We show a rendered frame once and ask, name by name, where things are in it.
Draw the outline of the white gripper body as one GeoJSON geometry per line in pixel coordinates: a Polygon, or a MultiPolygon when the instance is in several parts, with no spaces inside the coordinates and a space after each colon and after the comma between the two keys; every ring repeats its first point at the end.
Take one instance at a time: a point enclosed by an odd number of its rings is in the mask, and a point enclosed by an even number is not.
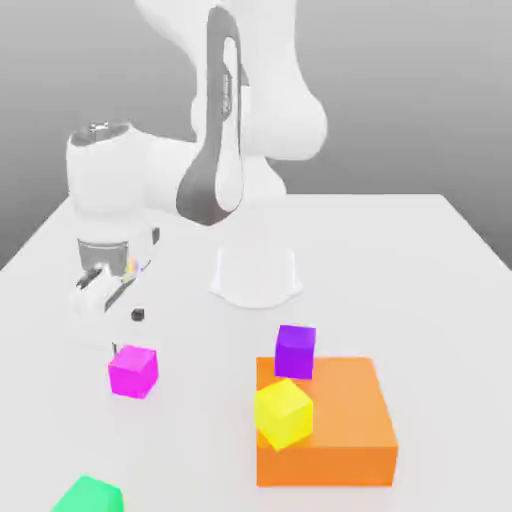
{"type": "Polygon", "coordinates": [[[76,282],[69,295],[76,318],[100,318],[139,277],[137,272],[114,275],[109,265],[94,265],[76,282]]]}

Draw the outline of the small magenta cube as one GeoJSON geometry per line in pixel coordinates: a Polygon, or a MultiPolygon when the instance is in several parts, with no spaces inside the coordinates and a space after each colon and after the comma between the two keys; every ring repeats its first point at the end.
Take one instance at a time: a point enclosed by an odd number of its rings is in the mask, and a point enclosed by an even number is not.
{"type": "Polygon", "coordinates": [[[144,399],[159,377],[157,352],[124,345],[108,364],[113,394],[144,399]]]}

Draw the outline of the small green cube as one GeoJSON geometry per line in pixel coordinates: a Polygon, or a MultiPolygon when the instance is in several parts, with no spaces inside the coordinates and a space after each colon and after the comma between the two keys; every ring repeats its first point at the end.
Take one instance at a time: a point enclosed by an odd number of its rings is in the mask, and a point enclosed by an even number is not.
{"type": "Polygon", "coordinates": [[[123,494],[116,486],[82,475],[51,512],[124,512],[123,494]]]}

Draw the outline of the small purple cube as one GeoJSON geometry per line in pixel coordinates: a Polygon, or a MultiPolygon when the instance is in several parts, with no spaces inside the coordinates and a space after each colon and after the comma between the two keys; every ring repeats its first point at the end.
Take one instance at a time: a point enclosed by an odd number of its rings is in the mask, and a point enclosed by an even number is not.
{"type": "Polygon", "coordinates": [[[275,346],[275,376],[311,380],[315,345],[316,329],[314,327],[281,325],[275,346]]]}

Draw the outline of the small yellow cube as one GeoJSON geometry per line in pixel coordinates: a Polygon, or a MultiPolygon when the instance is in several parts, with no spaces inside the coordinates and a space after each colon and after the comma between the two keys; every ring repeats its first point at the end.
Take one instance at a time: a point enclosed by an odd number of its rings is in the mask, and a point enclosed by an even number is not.
{"type": "Polygon", "coordinates": [[[288,378],[254,394],[256,429],[276,452],[312,434],[313,412],[312,399],[288,378]]]}

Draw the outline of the large orange box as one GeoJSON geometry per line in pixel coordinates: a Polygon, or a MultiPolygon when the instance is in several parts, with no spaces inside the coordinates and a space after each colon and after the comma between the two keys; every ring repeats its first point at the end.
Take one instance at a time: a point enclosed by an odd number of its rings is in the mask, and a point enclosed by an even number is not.
{"type": "Polygon", "coordinates": [[[313,400],[312,435],[277,452],[257,434],[256,485],[392,485],[398,441],[373,361],[318,357],[296,384],[313,400]]]}

